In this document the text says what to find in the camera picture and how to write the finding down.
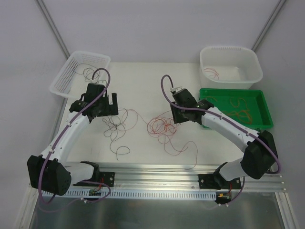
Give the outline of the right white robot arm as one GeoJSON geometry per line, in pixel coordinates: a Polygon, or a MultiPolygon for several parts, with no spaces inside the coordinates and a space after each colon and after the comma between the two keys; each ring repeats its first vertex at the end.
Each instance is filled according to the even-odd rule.
{"type": "Polygon", "coordinates": [[[244,176],[260,179],[278,163],[275,141],[268,131],[258,132],[225,115],[213,103],[203,99],[196,101],[185,88],[171,88],[174,98],[170,102],[175,123],[196,122],[215,130],[234,143],[243,157],[233,162],[224,162],[204,180],[213,189],[227,187],[232,180],[244,176]]]}

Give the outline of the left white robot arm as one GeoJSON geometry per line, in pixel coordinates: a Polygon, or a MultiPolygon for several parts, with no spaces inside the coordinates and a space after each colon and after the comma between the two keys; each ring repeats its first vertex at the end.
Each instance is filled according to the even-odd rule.
{"type": "Polygon", "coordinates": [[[97,117],[118,115],[117,93],[108,95],[107,87],[89,83],[87,90],[70,108],[64,127],[39,155],[27,161],[33,188],[63,196],[71,185],[95,186],[101,181],[99,166],[81,161],[66,165],[68,156],[81,133],[97,117]]]}

